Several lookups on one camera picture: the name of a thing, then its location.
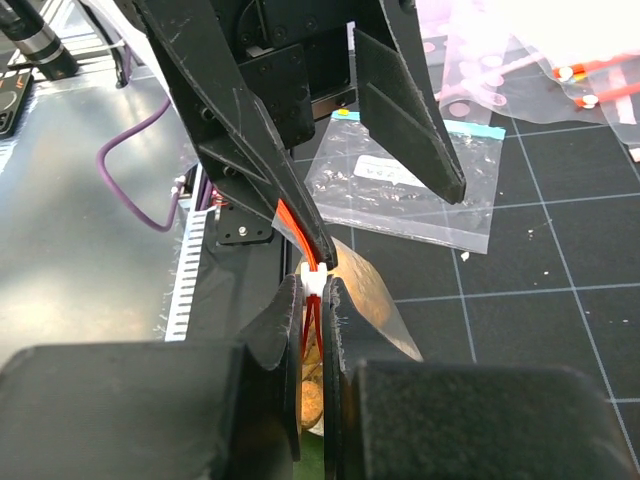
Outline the brown longan bunch toy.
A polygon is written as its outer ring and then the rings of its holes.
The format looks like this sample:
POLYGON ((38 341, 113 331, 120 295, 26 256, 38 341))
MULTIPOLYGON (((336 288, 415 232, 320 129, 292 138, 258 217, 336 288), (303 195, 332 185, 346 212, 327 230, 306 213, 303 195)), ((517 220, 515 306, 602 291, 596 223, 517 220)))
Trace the brown longan bunch toy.
POLYGON ((313 430, 324 414, 323 360, 314 326, 309 329, 301 379, 301 427, 313 430))

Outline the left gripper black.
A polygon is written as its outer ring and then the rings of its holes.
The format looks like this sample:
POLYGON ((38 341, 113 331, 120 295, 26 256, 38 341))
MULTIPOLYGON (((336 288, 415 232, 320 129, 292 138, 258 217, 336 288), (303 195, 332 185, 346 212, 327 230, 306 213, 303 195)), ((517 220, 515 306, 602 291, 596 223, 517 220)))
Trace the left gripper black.
POLYGON ((267 221, 284 203, 317 261, 337 264, 336 247, 287 149, 355 101, 349 23, 370 137, 438 197, 464 200, 413 1, 138 1, 135 9, 218 191, 267 221))

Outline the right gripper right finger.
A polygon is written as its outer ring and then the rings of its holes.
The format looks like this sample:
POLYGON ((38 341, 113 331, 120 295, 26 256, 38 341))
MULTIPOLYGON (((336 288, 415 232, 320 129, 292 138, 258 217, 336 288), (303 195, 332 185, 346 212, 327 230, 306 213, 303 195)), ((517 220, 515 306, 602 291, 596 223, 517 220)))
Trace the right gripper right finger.
POLYGON ((612 409, 567 368, 366 363, 377 479, 635 479, 612 409))

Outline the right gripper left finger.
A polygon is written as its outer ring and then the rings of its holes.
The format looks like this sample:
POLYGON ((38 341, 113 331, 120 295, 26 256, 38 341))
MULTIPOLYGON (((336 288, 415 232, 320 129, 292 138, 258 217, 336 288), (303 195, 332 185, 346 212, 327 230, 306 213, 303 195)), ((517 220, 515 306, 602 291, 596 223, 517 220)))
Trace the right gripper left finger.
POLYGON ((39 345, 1 371, 5 479, 289 479, 303 287, 230 338, 39 345))

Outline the orange zipper clear bag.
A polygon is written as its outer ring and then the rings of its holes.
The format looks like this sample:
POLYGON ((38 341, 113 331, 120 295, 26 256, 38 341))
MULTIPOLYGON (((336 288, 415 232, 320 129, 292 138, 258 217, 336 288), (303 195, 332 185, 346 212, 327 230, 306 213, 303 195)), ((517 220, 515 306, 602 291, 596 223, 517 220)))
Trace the orange zipper clear bag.
POLYGON ((367 456, 380 422, 366 405, 366 363, 397 365, 423 357, 373 265, 342 242, 339 264, 329 269, 311 248, 300 222, 280 201, 274 223, 290 232, 303 258, 296 275, 303 288, 301 363, 311 326, 315 327, 323 360, 324 414, 316 428, 324 438, 328 479, 377 479, 367 456))

